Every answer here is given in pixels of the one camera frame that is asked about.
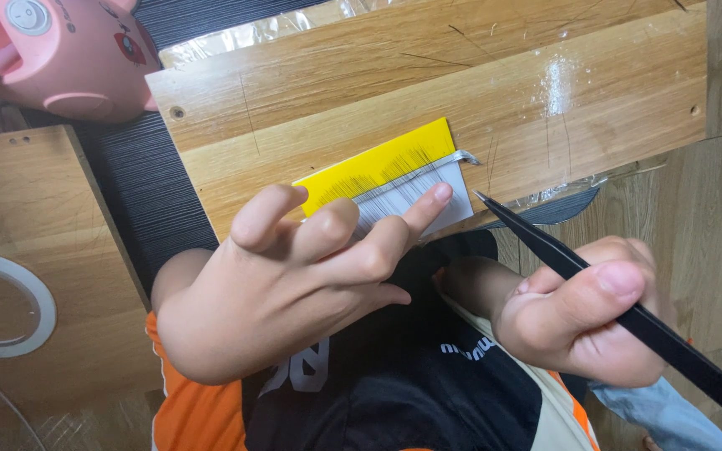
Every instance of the tweezer tip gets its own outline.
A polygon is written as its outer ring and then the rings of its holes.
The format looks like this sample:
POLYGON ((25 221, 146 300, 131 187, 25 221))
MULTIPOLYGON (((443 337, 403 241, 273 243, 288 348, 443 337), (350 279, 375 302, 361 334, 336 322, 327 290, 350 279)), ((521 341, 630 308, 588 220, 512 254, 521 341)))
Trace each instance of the tweezer tip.
POLYGON ((478 192, 476 190, 473 190, 473 194, 475 194, 480 199, 481 202, 486 202, 488 200, 488 198, 486 196, 484 196, 483 194, 481 194, 480 192, 478 192))

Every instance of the cable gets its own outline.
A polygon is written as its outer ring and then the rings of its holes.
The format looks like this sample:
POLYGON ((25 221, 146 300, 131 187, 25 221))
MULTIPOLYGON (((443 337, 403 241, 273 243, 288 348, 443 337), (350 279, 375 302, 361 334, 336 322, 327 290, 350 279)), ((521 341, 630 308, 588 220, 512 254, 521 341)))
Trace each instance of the cable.
POLYGON ((47 451, 46 446, 43 445, 43 442, 40 438, 38 438, 38 433, 35 432, 35 429, 30 425, 30 423, 26 420, 24 415, 21 413, 20 410, 13 404, 13 401, 10 400, 7 396, 5 396, 4 393, 2 393, 2 390, 0 390, 0 398, 2 398, 3 401, 5 401, 5 404, 10 406, 11 409, 13 409, 13 412, 15 412, 16 416, 18 416, 19 419, 24 423, 26 428, 30 431, 30 435, 32 435, 32 438, 35 439, 35 442, 38 443, 38 446, 41 448, 41 451, 47 451))

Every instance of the screw hole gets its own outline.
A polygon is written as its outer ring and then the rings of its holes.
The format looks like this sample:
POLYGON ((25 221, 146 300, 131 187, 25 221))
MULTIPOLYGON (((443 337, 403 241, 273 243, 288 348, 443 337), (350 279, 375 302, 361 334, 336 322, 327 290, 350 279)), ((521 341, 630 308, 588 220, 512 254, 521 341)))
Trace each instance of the screw hole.
POLYGON ((169 112, 172 114, 172 117, 175 119, 183 119, 186 117, 186 110, 180 107, 172 107, 169 112))

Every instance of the sleeve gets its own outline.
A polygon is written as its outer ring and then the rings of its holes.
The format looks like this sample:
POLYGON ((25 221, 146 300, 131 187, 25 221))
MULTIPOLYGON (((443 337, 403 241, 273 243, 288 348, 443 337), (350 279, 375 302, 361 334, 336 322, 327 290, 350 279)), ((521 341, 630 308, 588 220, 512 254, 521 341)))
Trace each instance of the sleeve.
POLYGON ((187 380, 168 361, 154 313, 146 332, 160 357, 166 400, 153 421, 152 451, 246 451, 242 382, 208 386, 187 380))

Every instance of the power switch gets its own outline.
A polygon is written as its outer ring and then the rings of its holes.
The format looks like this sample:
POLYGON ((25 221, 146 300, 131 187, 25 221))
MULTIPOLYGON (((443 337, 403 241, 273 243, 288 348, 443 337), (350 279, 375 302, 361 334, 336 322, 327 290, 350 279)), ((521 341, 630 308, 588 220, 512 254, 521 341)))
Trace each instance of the power switch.
POLYGON ((10 0, 5 6, 10 25, 25 35, 38 36, 49 30, 52 16, 38 0, 10 0))

